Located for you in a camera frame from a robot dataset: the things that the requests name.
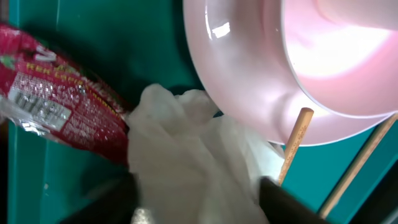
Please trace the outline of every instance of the red snack wrapper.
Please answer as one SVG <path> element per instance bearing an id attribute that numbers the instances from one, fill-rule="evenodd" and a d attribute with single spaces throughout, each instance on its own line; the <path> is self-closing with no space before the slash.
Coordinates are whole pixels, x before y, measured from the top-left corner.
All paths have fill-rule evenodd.
<path id="1" fill-rule="evenodd" d="M 1 115 L 27 131 L 127 164 L 121 102 L 91 71 L 0 24 Z"/>

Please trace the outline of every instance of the plastic wrapper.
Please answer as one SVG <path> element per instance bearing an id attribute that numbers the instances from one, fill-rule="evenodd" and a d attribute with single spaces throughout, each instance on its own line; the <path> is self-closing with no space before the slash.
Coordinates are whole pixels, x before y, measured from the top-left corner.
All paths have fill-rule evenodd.
<path id="1" fill-rule="evenodd" d="M 284 152 L 217 112 L 204 91 L 151 85 L 130 114 L 129 168 L 154 223 L 268 223 L 259 179 L 278 180 Z"/>
<path id="2" fill-rule="evenodd" d="M 124 103 L 93 72 L 0 24 L 0 74 L 0 117 L 127 164 Z"/>

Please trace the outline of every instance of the pink cup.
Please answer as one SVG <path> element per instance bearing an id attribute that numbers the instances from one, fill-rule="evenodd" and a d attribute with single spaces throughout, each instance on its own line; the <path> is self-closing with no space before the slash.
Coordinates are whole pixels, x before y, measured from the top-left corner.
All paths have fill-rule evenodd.
<path id="1" fill-rule="evenodd" d="M 332 22 L 314 0 L 284 1 L 283 12 L 290 68 L 311 100 L 351 118 L 398 110 L 398 32 Z"/>

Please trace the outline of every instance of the teal tray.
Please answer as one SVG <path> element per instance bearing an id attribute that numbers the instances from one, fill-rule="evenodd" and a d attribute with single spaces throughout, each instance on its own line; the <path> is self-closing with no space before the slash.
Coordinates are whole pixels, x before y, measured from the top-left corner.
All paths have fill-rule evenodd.
<path id="1" fill-rule="evenodd" d="M 203 88 L 185 39 L 182 0 L 9 0 L 9 7 L 11 24 L 58 43 L 134 104 L 151 83 L 175 94 Z M 371 131 L 300 148 L 283 188 L 316 212 Z M 57 223 L 91 202 L 90 189 L 125 172 L 10 125 L 8 224 Z M 344 222 L 341 213 L 333 210 L 333 220 Z"/>

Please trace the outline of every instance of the plate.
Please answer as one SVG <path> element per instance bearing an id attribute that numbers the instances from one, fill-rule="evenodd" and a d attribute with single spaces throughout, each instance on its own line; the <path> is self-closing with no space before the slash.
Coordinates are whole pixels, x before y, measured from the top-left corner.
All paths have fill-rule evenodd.
<path id="1" fill-rule="evenodd" d="M 387 118 L 332 114 L 310 100 L 292 74 L 267 73 L 269 66 L 285 71 L 279 60 L 285 55 L 280 49 L 271 54 L 266 51 L 273 46 L 262 28 L 263 6 L 261 0 L 184 1 L 193 63 L 206 91 L 224 113 L 258 130 L 268 141 L 285 144 L 300 109 L 309 107 L 315 114 L 302 146 L 340 141 Z M 280 25 L 273 23 L 275 32 L 281 30 Z"/>

